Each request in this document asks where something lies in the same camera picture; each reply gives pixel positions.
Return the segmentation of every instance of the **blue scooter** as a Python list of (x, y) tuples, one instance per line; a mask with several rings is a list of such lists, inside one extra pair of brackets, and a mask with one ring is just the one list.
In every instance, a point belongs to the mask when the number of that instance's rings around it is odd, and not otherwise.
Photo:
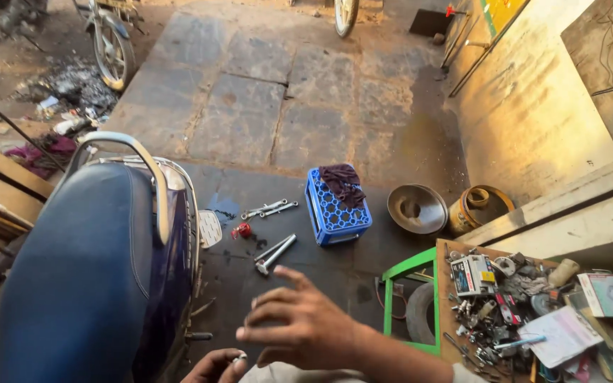
[[(75, 152), (0, 296), (0, 383), (170, 381), (187, 351), (198, 252), (221, 239), (188, 174), (126, 134)], [(81, 166), (91, 143), (137, 155)]]

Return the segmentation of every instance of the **blue plastic crate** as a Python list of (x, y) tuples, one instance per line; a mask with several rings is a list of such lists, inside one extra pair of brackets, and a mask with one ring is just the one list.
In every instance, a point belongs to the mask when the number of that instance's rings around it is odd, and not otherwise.
[(320, 246), (357, 239), (372, 225), (366, 201), (362, 209), (346, 207), (321, 180), (318, 168), (307, 173), (304, 197), (316, 243)]

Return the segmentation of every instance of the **battery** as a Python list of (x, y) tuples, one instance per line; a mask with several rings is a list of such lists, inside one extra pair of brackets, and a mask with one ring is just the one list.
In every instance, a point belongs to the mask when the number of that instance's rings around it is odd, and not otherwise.
[(496, 278), (488, 256), (469, 255), (451, 262), (451, 274), (458, 296), (493, 294)]

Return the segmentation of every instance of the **metal bowl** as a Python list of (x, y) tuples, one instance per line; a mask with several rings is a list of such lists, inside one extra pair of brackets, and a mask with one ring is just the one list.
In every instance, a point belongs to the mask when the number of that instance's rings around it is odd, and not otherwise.
[(416, 234), (434, 234), (448, 222), (443, 198), (431, 188), (418, 184), (392, 190), (387, 197), (387, 210), (394, 222)]

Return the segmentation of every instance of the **red valve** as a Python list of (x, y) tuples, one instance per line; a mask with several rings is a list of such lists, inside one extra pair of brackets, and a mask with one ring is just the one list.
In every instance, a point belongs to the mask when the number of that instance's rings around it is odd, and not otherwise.
[(238, 235), (243, 238), (248, 238), (251, 234), (252, 229), (250, 228), (250, 225), (247, 222), (243, 222), (238, 225), (237, 228), (234, 228), (233, 231), (231, 231), (231, 238), (236, 239), (238, 238)]

